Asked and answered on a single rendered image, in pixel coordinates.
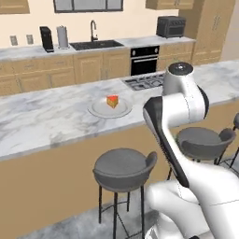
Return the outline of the white round plate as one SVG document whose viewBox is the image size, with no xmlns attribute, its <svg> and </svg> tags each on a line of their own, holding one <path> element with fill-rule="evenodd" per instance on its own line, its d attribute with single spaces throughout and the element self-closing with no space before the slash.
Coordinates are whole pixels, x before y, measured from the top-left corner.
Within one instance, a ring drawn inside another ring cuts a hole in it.
<svg viewBox="0 0 239 239">
<path fill-rule="evenodd" d="M 101 97 L 92 101 L 88 106 L 88 110 L 96 117 L 103 119 L 115 119 L 129 114 L 132 107 L 132 104 L 124 98 L 119 98 L 118 104 L 115 107 L 112 107 L 106 102 L 105 97 Z"/>
</svg>

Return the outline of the wooden counter island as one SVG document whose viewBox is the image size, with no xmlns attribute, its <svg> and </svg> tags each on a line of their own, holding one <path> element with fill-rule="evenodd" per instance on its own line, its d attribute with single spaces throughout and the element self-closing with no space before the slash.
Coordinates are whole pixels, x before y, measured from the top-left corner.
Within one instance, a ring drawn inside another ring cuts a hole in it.
<svg viewBox="0 0 239 239">
<path fill-rule="evenodd" d="M 0 239 L 17 239 L 94 208 L 92 168 L 102 153 L 159 148 L 142 107 L 161 92 L 133 91 L 111 79 L 0 97 Z M 89 104 L 108 95 L 129 101 L 131 112 L 115 119 L 91 114 Z"/>
</svg>

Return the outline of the black gas hob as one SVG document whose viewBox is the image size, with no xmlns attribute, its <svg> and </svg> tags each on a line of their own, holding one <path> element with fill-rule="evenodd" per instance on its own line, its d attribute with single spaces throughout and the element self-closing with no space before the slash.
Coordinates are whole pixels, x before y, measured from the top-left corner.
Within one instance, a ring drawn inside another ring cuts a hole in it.
<svg viewBox="0 0 239 239">
<path fill-rule="evenodd" d="M 165 74 L 156 74 L 150 76 L 133 77 L 124 80 L 124 83 L 133 91 L 142 91 L 151 88 L 161 87 Z"/>
</svg>

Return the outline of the black built-in oven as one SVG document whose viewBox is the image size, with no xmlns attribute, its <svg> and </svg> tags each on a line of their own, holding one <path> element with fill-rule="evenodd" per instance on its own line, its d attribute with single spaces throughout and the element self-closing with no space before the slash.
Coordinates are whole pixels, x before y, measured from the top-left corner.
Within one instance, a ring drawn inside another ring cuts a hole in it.
<svg viewBox="0 0 239 239">
<path fill-rule="evenodd" d="M 140 47 L 131 49 L 131 75 L 154 73 L 157 68 L 159 46 Z"/>
</svg>

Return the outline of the wooden base cupboard run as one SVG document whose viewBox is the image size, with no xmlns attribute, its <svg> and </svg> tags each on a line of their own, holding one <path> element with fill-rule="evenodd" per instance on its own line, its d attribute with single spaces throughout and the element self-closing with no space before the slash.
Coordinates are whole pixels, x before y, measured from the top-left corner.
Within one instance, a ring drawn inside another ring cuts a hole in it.
<svg viewBox="0 0 239 239">
<path fill-rule="evenodd" d="M 130 49 L 0 49 L 0 96 L 130 75 Z"/>
</svg>

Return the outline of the black sink basin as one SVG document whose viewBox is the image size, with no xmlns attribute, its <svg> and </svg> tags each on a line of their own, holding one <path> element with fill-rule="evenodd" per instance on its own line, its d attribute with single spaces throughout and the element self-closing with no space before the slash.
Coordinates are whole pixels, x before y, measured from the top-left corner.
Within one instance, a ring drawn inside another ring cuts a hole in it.
<svg viewBox="0 0 239 239">
<path fill-rule="evenodd" d="M 91 41 L 91 42 L 75 42 L 70 43 L 70 46 L 75 50 L 85 49 L 107 49 L 122 47 L 122 44 L 115 40 L 102 40 L 102 41 Z"/>
</svg>

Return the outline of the black sink tap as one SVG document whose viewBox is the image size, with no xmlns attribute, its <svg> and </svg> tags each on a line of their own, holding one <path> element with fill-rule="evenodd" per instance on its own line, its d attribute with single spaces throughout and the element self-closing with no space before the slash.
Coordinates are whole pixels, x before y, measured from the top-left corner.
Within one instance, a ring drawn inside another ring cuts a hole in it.
<svg viewBox="0 0 239 239">
<path fill-rule="evenodd" d="M 97 30 L 95 20 L 91 20 L 91 42 L 98 40 L 98 35 L 95 33 Z"/>
</svg>

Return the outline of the white paper towel roll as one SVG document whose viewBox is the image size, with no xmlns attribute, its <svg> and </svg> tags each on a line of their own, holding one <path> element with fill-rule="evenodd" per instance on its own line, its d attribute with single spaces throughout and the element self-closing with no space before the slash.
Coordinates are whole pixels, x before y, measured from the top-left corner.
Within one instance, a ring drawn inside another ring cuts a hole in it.
<svg viewBox="0 0 239 239">
<path fill-rule="evenodd" d="M 65 26 L 58 26 L 56 28 L 57 36 L 58 36 L 58 46 L 60 49 L 68 49 L 68 37 L 67 37 L 67 29 Z"/>
</svg>

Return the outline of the black toaster oven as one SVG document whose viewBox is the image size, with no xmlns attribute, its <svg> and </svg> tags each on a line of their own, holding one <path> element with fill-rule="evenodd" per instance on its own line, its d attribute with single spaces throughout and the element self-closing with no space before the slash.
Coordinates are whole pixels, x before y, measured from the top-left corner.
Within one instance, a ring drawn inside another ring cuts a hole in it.
<svg viewBox="0 0 239 239">
<path fill-rule="evenodd" d="M 186 26 L 186 19 L 178 16 L 163 16 L 157 21 L 156 35 L 165 38 L 182 37 Z"/>
</svg>

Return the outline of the black coffee machine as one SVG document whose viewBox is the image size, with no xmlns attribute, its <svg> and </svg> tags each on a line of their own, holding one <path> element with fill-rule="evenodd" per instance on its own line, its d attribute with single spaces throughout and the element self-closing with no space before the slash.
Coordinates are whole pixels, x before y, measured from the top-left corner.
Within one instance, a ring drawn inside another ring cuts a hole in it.
<svg viewBox="0 0 239 239">
<path fill-rule="evenodd" d="M 40 26 L 41 40 L 44 50 L 47 53 L 53 52 L 54 47 L 52 43 L 51 30 L 48 26 Z"/>
</svg>

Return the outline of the dark framed window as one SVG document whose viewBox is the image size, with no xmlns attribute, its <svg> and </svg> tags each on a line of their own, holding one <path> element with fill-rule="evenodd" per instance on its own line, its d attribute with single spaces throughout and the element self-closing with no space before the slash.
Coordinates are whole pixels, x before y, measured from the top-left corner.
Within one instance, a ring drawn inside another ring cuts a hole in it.
<svg viewBox="0 0 239 239">
<path fill-rule="evenodd" d="M 53 0 L 56 13 L 122 11 L 123 0 Z"/>
</svg>

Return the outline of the tall wooden pantry cupboard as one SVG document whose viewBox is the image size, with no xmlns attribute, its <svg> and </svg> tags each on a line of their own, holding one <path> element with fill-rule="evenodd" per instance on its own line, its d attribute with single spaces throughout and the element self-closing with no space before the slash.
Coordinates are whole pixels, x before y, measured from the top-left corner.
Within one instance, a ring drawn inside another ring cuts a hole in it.
<svg viewBox="0 0 239 239">
<path fill-rule="evenodd" d="M 186 19 L 184 36 L 195 39 L 191 63 L 220 60 L 236 0 L 194 0 L 192 9 L 180 9 Z"/>
</svg>

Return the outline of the wooden wall cupboard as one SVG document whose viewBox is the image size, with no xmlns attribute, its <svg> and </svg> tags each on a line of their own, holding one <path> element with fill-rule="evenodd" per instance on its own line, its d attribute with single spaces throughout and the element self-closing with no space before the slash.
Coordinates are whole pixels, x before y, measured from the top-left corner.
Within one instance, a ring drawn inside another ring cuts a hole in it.
<svg viewBox="0 0 239 239">
<path fill-rule="evenodd" d="M 28 0 L 0 0 L 0 14 L 29 14 Z"/>
<path fill-rule="evenodd" d="M 192 9 L 194 0 L 146 0 L 146 8 L 162 9 Z"/>
</svg>

